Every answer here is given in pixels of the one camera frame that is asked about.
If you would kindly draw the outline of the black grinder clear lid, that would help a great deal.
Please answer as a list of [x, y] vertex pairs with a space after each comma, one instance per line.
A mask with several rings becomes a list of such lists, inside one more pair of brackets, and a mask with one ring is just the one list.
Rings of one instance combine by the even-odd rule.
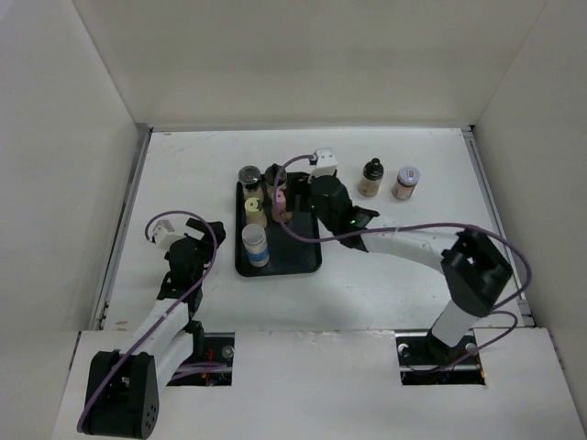
[[253, 165], [242, 167], [238, 172], [238, 182], [242, 186], [244, 200], [257, 198], [260, 202], [264, 201], [264, 191], [261, 187], [260, 170]]

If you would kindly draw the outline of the silver lid red label jar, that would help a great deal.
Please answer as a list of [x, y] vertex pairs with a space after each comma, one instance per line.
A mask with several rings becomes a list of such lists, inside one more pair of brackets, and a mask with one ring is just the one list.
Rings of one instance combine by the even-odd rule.
[[420, 179], [420, 171], [413, 166], [402, 167], [396, 176], [392, 188], [392, 195], [400, 201], [408, 200], [417, 186]]

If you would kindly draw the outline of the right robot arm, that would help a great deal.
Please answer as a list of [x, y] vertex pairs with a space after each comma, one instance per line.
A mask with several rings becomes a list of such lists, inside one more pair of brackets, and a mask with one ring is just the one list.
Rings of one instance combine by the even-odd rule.
[[426, 334], [433, 363], [456, 359], [465, 334], [493, 311], [513, 275], [489, 232], [477, 226], [450, 224], [454, 233], [432, 224], [396, 226], [379, 212], [355, 205], [334, 175], [299, 178], [287, 193], [342, 246], [405, 259], [444, 276], [450, 299]]

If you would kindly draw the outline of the black plastic tray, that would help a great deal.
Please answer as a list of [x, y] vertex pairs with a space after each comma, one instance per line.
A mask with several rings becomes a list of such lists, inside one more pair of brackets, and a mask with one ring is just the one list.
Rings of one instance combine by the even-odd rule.
[[[265, 228], [269, 250], [269, 261], [263, 267], [254, 267], [248, 258], [242, 241], [242, 229], [246, 226], [245, 195], [240, 182], [235, 190], [236, 232], [235, 269], [243, 277], [267, 277], [297, 275], [316, 272], [322, 264], [320, 244], [307, 244], [289, 236], [271, 218], [271, 203], [266, 199], [263, 209], [268, 219]], [[301, 208], [301, 195], [293, 197], [293, 204], [287, 203], [293, 212], [292, 219], [286, 223], [288, 228], [301, 237], [320, 238], [318, 220], [315, 214]]]

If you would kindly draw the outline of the black pointed cap bottle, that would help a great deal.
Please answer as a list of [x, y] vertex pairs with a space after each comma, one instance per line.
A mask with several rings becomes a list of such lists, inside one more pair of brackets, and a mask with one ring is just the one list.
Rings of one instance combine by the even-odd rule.
[[360, 195], [374, 197], [380, 189], [384, 167], [378, 158], [372, 158], [362, 169], [362, 177], [358, 185]]
[[265, 170], [264, 179], [269, 193], [273, 192], [275, 186], [282, 190], [287, 186], [287, 172], [277, 163], [273, 163]]

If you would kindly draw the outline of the white lid blue band jar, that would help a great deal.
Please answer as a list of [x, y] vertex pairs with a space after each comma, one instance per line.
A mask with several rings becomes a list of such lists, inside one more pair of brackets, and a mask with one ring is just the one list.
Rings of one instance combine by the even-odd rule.
[[245, 225], [241, 232], [242, 243], [253, 267], [264, 267], [270, 260], [265, 229], [258, 224]]

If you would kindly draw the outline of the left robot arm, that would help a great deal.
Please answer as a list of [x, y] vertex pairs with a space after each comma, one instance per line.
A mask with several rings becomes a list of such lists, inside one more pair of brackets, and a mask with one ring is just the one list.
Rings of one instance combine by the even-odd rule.
[[161, 391], [182, 363], [196, 365], [205, 357], [205, 332], [194, 315], [226, 230], [221, 222], [194, 214], [186, 226], [187, 232], [175, 232], [165, 214], [148, 222], [147, 238], [164, 249], [169, 270], [138, 330], [120, 348], [92, 358], [79, 433], [149, 438], [159, 418]]

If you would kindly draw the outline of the yellow cap spice shaker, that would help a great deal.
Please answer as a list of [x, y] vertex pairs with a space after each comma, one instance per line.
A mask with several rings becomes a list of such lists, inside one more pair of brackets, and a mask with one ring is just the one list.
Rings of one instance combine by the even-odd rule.
[[245, 219], [247, 225], [267, 227], [267, 217], [263, 208], [263, 201], [258, 197], [250, 197], [244, 202]]

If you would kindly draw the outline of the pink cap spice shaker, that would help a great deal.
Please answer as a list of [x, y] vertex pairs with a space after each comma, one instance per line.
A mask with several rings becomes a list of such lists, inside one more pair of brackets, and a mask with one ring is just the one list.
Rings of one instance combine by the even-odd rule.
[[279, 189], [272, 199], [271, 218], [277, 222], [287, 224], [293, 213], [287, 209], [287, 199], [284, 190]]

